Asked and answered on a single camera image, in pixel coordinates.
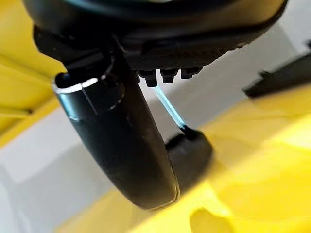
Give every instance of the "white surface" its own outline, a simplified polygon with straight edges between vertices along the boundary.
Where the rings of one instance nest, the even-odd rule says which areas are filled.
[[[184,120],[197,127],[245,98],[241,89],[257,77],[258,70],[273,69],[296,54],[299,36],[291,35],[290,28],[285,31],[292,42],[275,26],[193,79],[162,86]],[[177,129],[152,90],[141,83],[159,130],[168,139]],[[58,109],[0,151],[0,232],[52,232],[110,187]]]
[[[311,0],[289,0],[279,23],[299,53],[308,51],[305,44],[311,40]]]

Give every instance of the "black cylindrical handle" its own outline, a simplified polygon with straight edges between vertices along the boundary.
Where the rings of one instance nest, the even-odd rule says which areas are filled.
[[[57,87],[56,81],[54,88],[113,184],[135,205],[154,209],[173,202],[178,185],[136,73],[127,76],[126,82],[108,74],[67,88]]]

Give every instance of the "light blue cable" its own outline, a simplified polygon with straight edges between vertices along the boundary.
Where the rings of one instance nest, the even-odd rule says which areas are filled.
[[[168,111],[172,119],[175,121],[176,125],[180,129],[185,129],[186,124],[184,123],[183,119],[180,117],[178,112],[174,109],[169,99],[165,96],[162,89],[159,86],[156,86],[153,89],[155,90],[156,95],[158,96],[159,100],[165,107],[166,111]]]

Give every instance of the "black object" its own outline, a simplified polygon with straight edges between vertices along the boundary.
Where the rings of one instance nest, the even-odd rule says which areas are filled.
[[[136,73],[118,60],[101,77],[70,86],[68,79],[59,74],[55,92],[113,184],[143,209],[174,202],[179,188]]]
[[[41,30],[84,49],[106,46],[113,37],[131,69],[146,71],[210,64],[261,36],[282,15],[287,0],[155,2],[24,0]],[[147,84],[155,86],[156,80]]]
[[[279,70],[271,73],[263,71],[260,75],[260,80],[244,90],[250,98],[258,98],[311,83],[311,54],[302,56]]]
[[[166,149],[182,195],[207,170],[213,148],[204,134],[188,128],[186,134],[179,134],[168,142]]]

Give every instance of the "yellow fabric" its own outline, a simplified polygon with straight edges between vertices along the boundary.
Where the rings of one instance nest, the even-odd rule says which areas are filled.
[[[246,100],[203,126],[214,147],[201,182],[163,210],[113,190],[60,233],[310,233],[311,86]]]
[[[64,67],[37,51],[32,31],[22,0],[0,1],[0,148],[59,106],[51,79]]]

